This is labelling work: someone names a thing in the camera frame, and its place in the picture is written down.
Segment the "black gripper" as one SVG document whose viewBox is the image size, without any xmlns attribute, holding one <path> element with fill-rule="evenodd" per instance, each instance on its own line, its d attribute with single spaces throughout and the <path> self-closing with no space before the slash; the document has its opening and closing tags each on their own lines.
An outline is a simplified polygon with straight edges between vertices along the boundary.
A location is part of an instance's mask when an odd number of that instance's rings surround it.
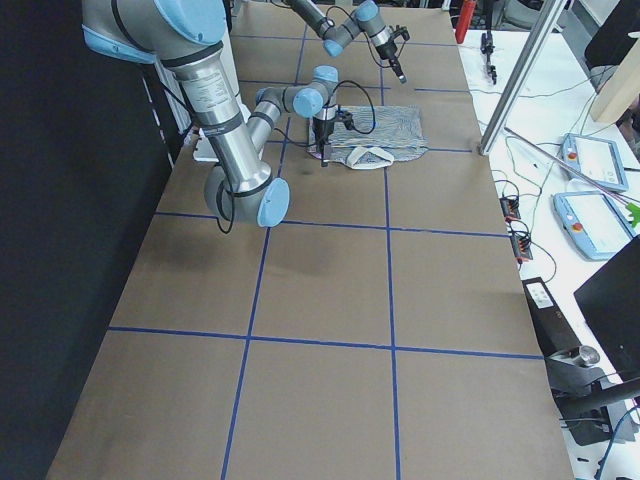
<svg viewBox="0 0 640 480">
<path fill-rule="evenodd" d="M 330 144 L 330 136 L 334 132 L 334 124 L 334 119 L 312 119 L 312 131 L 314 133 L 315 146 L 317 147 L 321 167 L 327 167 L 326 160 L 331 159 L 333 148 Z"/>
<path fill-rule="evenodd" d="M 376 52 L 381 60 L 386 61 L 401 84 L 407 82 L 407 77 L 397 59 L 398 48 L 394 40 L 388 40 L 385 43 L 375 46 Z"/>
</svg>

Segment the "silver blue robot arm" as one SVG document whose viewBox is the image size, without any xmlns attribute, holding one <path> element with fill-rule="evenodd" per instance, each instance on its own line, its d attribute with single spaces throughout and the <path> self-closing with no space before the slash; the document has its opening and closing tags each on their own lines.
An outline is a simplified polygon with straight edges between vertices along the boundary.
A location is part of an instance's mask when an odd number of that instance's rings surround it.
<svg viewBox="0 0 640 480">
<path fill-rule="evenodd" d="M 265 88 L 245 117 L 222 61 L 226 12 L 220 1 L 85 1 L 87 46 L 129 62 L 161 62 L 184 89 L 218 163 L 204 196 L 220 219 L 274 227 L 286 216 L 290 189 L 259 153 L 284 113 L 312 118 L 331 103 L 336 68 L 315 68 L 302 86 Z"/>
<path fill-rule="evenodd" d="M 393 29 L 381 15 L 381 8 L 374 1 L 364 1 L 355 10 L 347 14 L 342 24 L 336 24 L 312 1 L 285 1 L 296 14 L 322 40 L 325 51 L 331 57 L 342 54 L 346 47 L 359 35 L 364 34 L 375 48 L 379 58 L 388 63 L 401 83 L 407 78 L 399 61 L 399 49 L 395 43 L 398 37 L 404 41 L 410 39 L 405 26 Z"/>
</svg>

